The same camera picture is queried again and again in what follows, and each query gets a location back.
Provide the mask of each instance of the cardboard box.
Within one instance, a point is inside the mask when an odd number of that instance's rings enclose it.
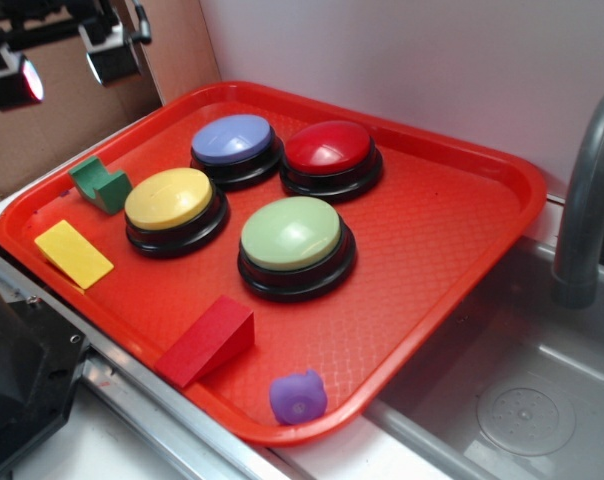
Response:
[[[112,3],[125,26],[137,26],[137,19],[128,15],[130,2]],[[90,71],[79,37],[24,52],[44,83],[45,99],[41,105],[0,112],[0,200],[159,108],[162,101],[219,81],[199,1],[144,4],[153,43],[144,49],[136,46],[142,77],[104,88]]]

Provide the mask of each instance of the red button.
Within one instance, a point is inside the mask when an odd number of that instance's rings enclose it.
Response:
[[[285,146],[289,165],[311,175],[344,172],[366,158],[371,137],[353,122],[317,123],[293,135]]]

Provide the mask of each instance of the plastic tray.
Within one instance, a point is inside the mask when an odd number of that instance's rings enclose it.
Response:
[[[384,157],[381,182],[336,206],[352,229],[358,261],[349,279],[319,299],[278,304],[253,296],[236,267],[242,226],[285,194],[278,176],[228,194],[231,220],[203,250],[172,260],[137,254],[120,212],[84,201],[68,168],[27,191],[0,217],[0,244],[149,368],[221,295],[255,312],[255,346],[182,393],[241,438],[291,445],[354,418],[491,269],[537,216],[540,173],[513,156],[249,83],[196,90],[98,145],[110,171],[136,185],[188,166],[193,135],[230,114],[265,117],[286,140],[320,121],[364,125]],[[114,264],[82,292],[47,263],[33,239],[67,219]],[[326,415],[280,426],[269,406],[274,378],[315,369]]]

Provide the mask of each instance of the sink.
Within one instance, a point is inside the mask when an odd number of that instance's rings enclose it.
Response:
[[[568,310],[553,253],[520,240],[366,415],[454,478],[604,479],[604,268]]]

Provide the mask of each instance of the tray rim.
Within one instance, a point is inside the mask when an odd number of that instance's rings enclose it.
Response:
[[[18,238],[22,226],[33,214],[29,205],[46,205],[60,192],[73,188],[68,170],[91,155],[98,155],[105,165],[117,159],[123,152],[121,145],[127,142],[144,142],[147,133],[157,131],[158,126],[170,125],[176,121],[176,115],[183,118],[193,111],[193,105],[198,102],[204,105],[216,101],[242,101],[250,97],[250,103],[256,103],[256,97],[278,100],[281,113],[286,113],[291,105],[296,106],[296,118],[304,119],[309,112],[317,116],[320,111],[327,119],[345,119],[363,124],[376,142],[384,145],[388,141],[401,136],[406,142],[411,140],[410,153],[428,161],[447,165],[446,159],[456,155],[454,168],[466,170],[471,174],[479,174],[496,180],[515,193],[520,202],[520,214],[509,225],[509,228],[476,258],[471,267],[455,282],[455,284],[432,306],[427,314],[399,342],[398,346],[377,366],[374,375],[367,379],[335,410],[312,422],[297,426],[269,426],[258,424],[229,402],[218,405],[220,399],[209,392],[201,384],[195,384],[196,392],[201,395],[202,404],[195,403],[205,411],[215,411],[214,418],[243,439],[262,445],[287,446],[306,442],[330,434],[344,424],[353,420],[368,403],[377,395],[393,375],[402,367],[410,356],[420,347],[428,336],[440,325],[446,316],[457,306],[466,294],[480,279],[499,261],[506,251],[518,240],[526,227],[542,210],[546,203],[546,185],[540,171],[531,163],[514,155],[483,147],[470,142],[457,140],[442,134],[437,134],[419,128],[403,125],[390,120],[381,119],[352,111],[343,107],[331,105],[299,95],[276,90],[250,82],[220,82],[189,92],[173,102],[161,107],[144,119],[126,127],[108,138],[73,162],[47,177],[42,182],[27,189],[18,196],[0,215],[0,245],[11,253],[36,276],[46,281],[60,296],[72,303],[73,298],[83,296],[62,278],[50,277],[49,269],[31,252]],[[433,152],[438,153],[437,160],[429,158]],[[501,165],[496,171],[495,164]],[[99,309],[79,309],[87,318],[91,318]]]

